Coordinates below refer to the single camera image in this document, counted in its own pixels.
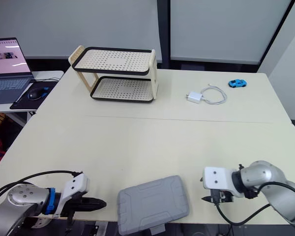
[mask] white table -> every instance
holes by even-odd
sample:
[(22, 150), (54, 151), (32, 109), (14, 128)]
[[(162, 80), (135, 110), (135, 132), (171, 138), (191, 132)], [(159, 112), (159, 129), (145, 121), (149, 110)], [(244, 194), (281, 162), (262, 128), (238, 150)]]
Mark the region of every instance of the white table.
[[(63, 71), (60, 70), (54, 70), (54, 71), (33, 71), (32, 72), (34, 79), (36, 80), (45, 80), (45, 79), (50, 79), (50, 78), (58, 78), (60, 79), (63, 76)], [(26, 92), (32, 84), (29, 84), (27, 88), (24, 90)], [(24, 126), (25, 123), (23, 120), (21, 120), (18, 116), (16, 116), (13, 113), (17, 112), (35, 112), (36, 109), (10, 109), (12, 106), (12, 103), (5, 103), (5, 104), (0, 104), (0, 113), (5, 113), (8, 117), (16, 121), (18, 124), (21, 126)]]
[[(107, 207), (74, 218), (116, 221), (119, 190), (180, 175), (190, 214), (176, 222), (225, 223), (213, 204), (201, 200), (209, 195), (199, 182), (205, 166), (265, 160), (295, 182), (295, 127), (264, 74), (158, 70), (158, 78), (158, 98), (150, 104), (95, 101), (70, 68), (0, 162), (0, 187), (41, 171), (83, 170), (91, 182), (86, 196), (105, 200)], [(228, 87), (237, 78), (248, 86)], [(225, 104), (185, 100), (208, 83), (226, 92)], [(69, 179), (48, 175), (31, 182), (60, 191)], [(222, 205), (233, 221), (267, 203), (262, 195), (235, 202)], [(249, 224), (287, 222), (268, 208)]]
[[(57, 111), (67, 115), (102, 117), (291, 123), (263, 73), (158, 69), (157, 76), (159, 81), (157, 99), (151, 103), (99, 101), (90, 97), (89, 91), (71, 67), (39, 107), (37, 113), (49, 114)], [(248, 85), (245, 88), (231, 88), (228, 82), (233, 79), (244, 79)], [(185, 95), (189, 91), (200, 92), (209, 83), (220, 87), (227, 94), (226, 103), (209, 105), (204, 101), (196, 104), (186, 100)], [(208, 90), (205, 92), (205, 97), (219, 100), (221, 94)]]
[[(83, 170), (90, 178), (88, 197), (107, 206), (77, 212), (74, 218), (117, 221), (119, 190), (171, 175), (179, 175), (190, 214), (180, 223), (226, 223), (199, 182), (205, 166), (237, 168), (266, 160), (295, 182), (295, 127), (289, 123), (182, 121), (36, 114), (26, 124), (0, 162), (0, 187), (47, 170)], [(55, 174), (30, 182), (62, 190), (72, 177)], [(224, 213), (240, 221), (267, 204), (265, 197), (235, 198), (222, 204)], [(272, 208), (249, 224), (287, 224)]]

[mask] mouse pad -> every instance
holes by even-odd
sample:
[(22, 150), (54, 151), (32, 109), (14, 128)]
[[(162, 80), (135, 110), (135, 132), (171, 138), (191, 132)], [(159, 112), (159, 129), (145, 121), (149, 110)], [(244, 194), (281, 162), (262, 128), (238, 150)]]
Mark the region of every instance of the mouse pad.
[[(21, 96), (21, 98), (14, 102), (10, 109), (37, 109), (40, 104), (45, 100), (45, 98), (48, 96), (48, 94), (53, 90), (53, 88), (56, 86), (57, 82), (35, 82), (32, 84), (32, 86)], [(48, 87), (48, 94), (44, 97), (41, 97), (37, 100), (29, 100), (28, 93), (32, 89), (42, 89)]]

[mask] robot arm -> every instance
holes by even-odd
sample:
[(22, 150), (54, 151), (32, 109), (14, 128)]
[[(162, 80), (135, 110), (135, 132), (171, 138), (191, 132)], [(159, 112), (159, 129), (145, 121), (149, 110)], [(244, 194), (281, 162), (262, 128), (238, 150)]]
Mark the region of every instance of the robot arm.
[[(232, 202), (233, 196), (252, 199), (258, 195), (258, 188), (268, 182), (287, 184), (295, 189), (295, 183), (288, 181), (279, 168), (266, 161), (256, 161), (247, 168), (240, 165), (239, 171), (206, 167), (203, 185), (204, 188), (211, 189), (211, 196), (203, 199), (215, 204)], [(295, 192), (271, 184), (263, 187), (261, 192), (274, 210), (295, 226)]]
[(103, 200), (82, 197), (88, 188), (89, 179), (83, 173), (68, 181), (62, 193), (33, 184), (15, 186), (0, 204), (0, 236), (13, 235), (28, 216), (53, 214), (53, 218), (68, 217), (68, 221), (72, 221), (76, 211), (105, 207)]

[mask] white wall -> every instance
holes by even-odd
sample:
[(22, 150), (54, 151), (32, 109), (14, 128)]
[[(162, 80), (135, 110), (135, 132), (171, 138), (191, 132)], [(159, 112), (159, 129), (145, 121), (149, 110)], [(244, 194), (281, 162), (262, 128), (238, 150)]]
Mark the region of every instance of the white wall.
[(270, 82), (291, 119), (295, 119), (295, 4), (258, 72)]
[(0, 0), (0, 37), (27, 58), (68, 57), (79, 45), (155, 49), (156, 0)]
[(171, 57), (258, 64), (290, 0), (171, 0)]
[(290, 118), (295, 119), (295, 37), (269, 79)]

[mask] gray rubber case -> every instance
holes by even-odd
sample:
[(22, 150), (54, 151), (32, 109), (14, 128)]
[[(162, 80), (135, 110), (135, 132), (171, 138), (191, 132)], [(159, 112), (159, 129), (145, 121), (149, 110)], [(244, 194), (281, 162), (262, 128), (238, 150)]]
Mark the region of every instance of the gray rubber case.
[(165, 223), (185, 217), (189, 205), (179, 176), (170, 176), (123, 189), (118, 194), (119, 234), (150, 229), (165, 231)]

